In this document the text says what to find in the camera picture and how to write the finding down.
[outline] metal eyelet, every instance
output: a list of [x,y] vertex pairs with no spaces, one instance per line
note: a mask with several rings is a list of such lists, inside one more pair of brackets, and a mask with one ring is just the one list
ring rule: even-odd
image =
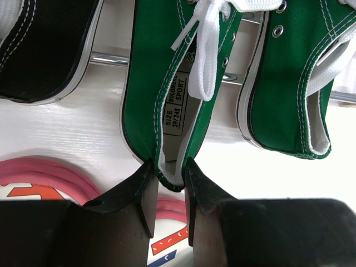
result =
[[282,35],[283,31],[284,31],[283,26],[282,25],[278,25],[273,29],[272,36],[274,38],[278,38],[278,37],[280,37]]
[[225,58],[224,58],[224,62],[222,63],[222,67],[223,67],[223,68],[226,68],[226,66],[228,65],[228,63],[229,63],[229,58],[228,58],[228,57],[225,57]]
[[287,8],[287,2],[283,0],[282,4],[280,4],[280,6],[276,9],[276,13],[281,14],[285,11],[286,8]]
[[233,36],[232,36],[232,38],[231,38],[231,42],[233,43],[233,42],[235,41],[235,39],[236,39],[236,33],[233,32]]

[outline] white painted surface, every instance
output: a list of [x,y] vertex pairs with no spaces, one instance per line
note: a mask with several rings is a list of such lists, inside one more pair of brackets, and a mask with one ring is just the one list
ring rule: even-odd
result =
[[346,68],[335,78],[333,90],[342,93],[356,93],[356,53]]
[[[128,56],[133,3],[106,0],[94,50]],[[243,22],[229,72],[243,73],[256,26]],[[29,107],[0,101],[0,160],[27,155],[71,162],[105,191],[131,175],[139,163],[125,148],[119,108],[126,70],[89,66],[85,78],[59,103]],[[196,161],[212,180],[240,198],[334,197],[356,209],[354,162],[356,110],[331,106],[333,152],[325,160],[298,160],[261,151],[242,141],[235,123],[238,88],[223,85],[206,140]],[[183,198],[160,188],[163,194]]]

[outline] size label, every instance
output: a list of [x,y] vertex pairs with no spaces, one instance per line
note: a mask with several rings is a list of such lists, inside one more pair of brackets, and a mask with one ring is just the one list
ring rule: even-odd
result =
[[169,89],[163,117],[163,133],[182,136],[188,97],[189,73],[176,72]]

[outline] black shoe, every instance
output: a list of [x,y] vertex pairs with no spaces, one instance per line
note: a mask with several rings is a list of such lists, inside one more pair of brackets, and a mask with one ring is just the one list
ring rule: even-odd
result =
[[0,98],[40,105],[81,81],[103,0],[24,0],[0,43]]

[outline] white shoelace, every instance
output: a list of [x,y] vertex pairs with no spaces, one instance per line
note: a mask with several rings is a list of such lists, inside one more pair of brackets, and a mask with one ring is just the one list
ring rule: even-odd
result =
[[177,50],[197,21],[196,57],[188,83],[189,95],[210,101],[214,95],[217,54],[219,53],[219,13],[228,19],[231,3],[240,12],[269,11],[278,8],[282,0],[194,0],[197,2],[193,17],[182,30],[171,48]]
[[[356,9],[356,0],[339,0],[339,2],[348,4]],[[355,53],[356,24],[352,25],[347,31],[339,36],[330,51],[319,59],[310,75],[308,88],[306,89],[306,96],[311,96],[320,91],[331,82],[346,68]]]

